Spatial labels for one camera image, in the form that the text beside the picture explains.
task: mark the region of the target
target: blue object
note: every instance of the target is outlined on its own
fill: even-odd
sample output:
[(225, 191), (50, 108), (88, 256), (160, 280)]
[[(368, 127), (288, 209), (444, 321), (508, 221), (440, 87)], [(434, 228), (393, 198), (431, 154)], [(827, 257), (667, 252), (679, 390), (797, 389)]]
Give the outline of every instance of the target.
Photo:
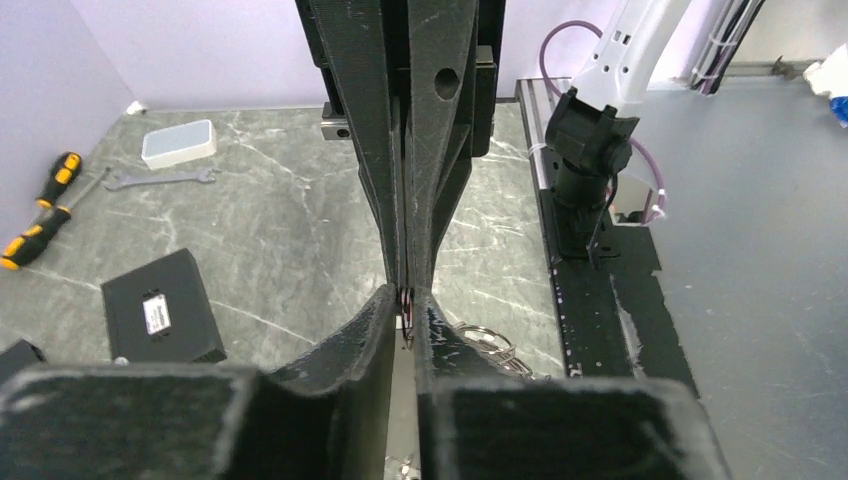
[(848, 97), (836, 97), (830, 101), (830, 109), (843, 127), (848, 127)]

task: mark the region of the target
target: black box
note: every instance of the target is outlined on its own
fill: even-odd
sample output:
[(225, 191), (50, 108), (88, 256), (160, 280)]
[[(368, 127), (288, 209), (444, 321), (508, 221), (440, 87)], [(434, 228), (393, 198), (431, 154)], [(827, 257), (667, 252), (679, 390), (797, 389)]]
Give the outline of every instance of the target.
[(0, 384), (30, 365), (46, 361), (38, 347), (26, 340), (19, 340), (0, 353)]
[(188, 249), (109, 280), (101, 289), (113, 360), (217, 363), (227, 358)]

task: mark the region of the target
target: barcode label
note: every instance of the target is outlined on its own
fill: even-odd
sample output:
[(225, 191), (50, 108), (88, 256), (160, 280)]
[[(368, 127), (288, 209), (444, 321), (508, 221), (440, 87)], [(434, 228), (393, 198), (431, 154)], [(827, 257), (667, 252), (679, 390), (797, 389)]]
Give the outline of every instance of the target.
[(142, 302), (144, 321), (147, 322), (147, 334), (155, 335), (171, 326), (171, 316), (168, 315), (168, 302), (161, 293)]

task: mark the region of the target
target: gray marble tabletop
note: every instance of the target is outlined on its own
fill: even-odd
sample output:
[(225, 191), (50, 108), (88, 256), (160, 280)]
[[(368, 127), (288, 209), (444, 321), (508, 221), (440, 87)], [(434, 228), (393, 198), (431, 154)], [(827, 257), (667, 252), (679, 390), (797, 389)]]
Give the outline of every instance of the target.
[[(218, 181), (98, 188), (31, 268), (0, 272), (2, 346), (25, 338), (54, 363), (109, 360), (100, 285), (183, 247), (197, 259), (228, 362), (263, 369), (330, 335), (385, 282), (352, 144), (324, 141), (316, 109), (123, 117), (68, 195), (107, 166), (144, 172), (144, 134), (202, 118), (215, 126), (217, 154), (174, 169), (214, 165)], [(531, 368), (556, 377), (526, 147), (519, 106), (498, 105), (490, 154), (475, 160), (434, 292), (451, 321), (503, 333)]]

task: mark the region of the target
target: wrench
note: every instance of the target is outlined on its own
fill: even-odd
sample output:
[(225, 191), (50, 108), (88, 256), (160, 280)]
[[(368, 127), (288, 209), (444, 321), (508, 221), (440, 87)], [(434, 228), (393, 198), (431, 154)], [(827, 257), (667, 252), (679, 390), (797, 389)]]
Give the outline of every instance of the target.
[(160, 173), (157, 175), (118, 175), (114, 181), (105, 185), (106, 190), (114, 192), (122, 188), (133, 187), (136, 185), (154, 185), (157, 183), (175, 183), (175, 182), (200, 182), (212, 183), (215, 178), (212, 176), (214, 172), (220, 170), (214, 167), (201, 168), (193, 172), (176, 172), (176, 173)]

